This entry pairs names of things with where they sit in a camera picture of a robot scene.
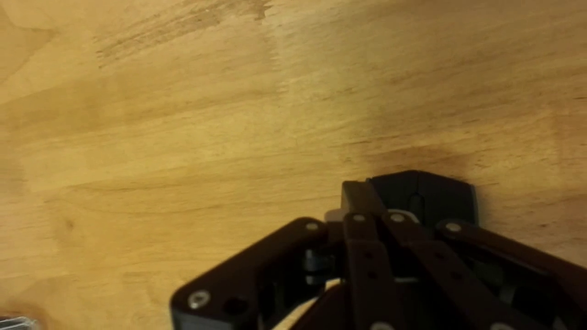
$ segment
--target screw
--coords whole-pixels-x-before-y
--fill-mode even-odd
[[[318,231],[320,225],[318,225],[316,222],[311,222],[311,224],[307,224],[307,229],[309,229],[309,231]]]
[[[368,216],[364,216],[364,214],[355,214],[353,220],[355,220],[355,222],[366,222]]]
[[[516,330],[516,328],[507,323],[494,323],[490,330]]]
[[[402,213],[391,213],[390,214],[390,218],[393,220],[393,222],[406,222],[406,214],[402,214]]]
[[[393,330],[390,323],[373,323],[369,330]]]
[[[457,224],[457,222],[450,222],[450,224],[446,224],[445,227],[450,229],[450,231],[454,231],[454,233],[463,231],[463,225]]]
[[[210,299],[212,299],[210,291],[201,290],[201,291],[195,291],[188,297],[188,304],[190,304],[190,308],[199,310],[199,308],[206,306],[210,302]]]

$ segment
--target wooden table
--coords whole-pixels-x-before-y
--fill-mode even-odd
[[[580,0],[0,0],[0,312],[171,328],[186,280],[340,183],[479,187],[587,266]]]

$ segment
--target black metal bracket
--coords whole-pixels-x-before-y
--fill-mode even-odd
[[[180,288],[175,330],[586,330],[587,271],[478,227],[472,185],[344,183],[340,222],[300,218]]]

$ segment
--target bolt head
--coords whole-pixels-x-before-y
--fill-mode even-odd
[[[406,222],[406,214],[402,214],[402,213],[391,213],[390,214],[390,218],[393,220],[393,222]]]
[[[457,222],[450,222],[450,224],[446,224],[445,227],[446,227],[448,231],[454,231],[454,233],[463,231],[463,225],[457,224]]]
[[[373,323],[369,330],[393,330],[390,323]]]
[[[188,304],[191,310],[199,310],[210,302],[212,295],[206,290],[195,291],[188,297]]]
[[[318,225],[316,222],[311,222],[311,224],[307,224],[307,229],[309,229],[309,231],[318,231],[320,225]]]
[[[490,330],[516,330],[516,328],[511,326],[509,323],[494,323]]]
[[[355,222],[366,222],[368,216],[364,216],[364,214],[355,214],[353,220],[355,220]]]

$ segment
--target black metal arm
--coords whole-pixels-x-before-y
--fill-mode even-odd
[[[344,218],[300,218],[180,288],[175,330],[587,330],[587,271],[478,227],[463,181],[344,183]]]

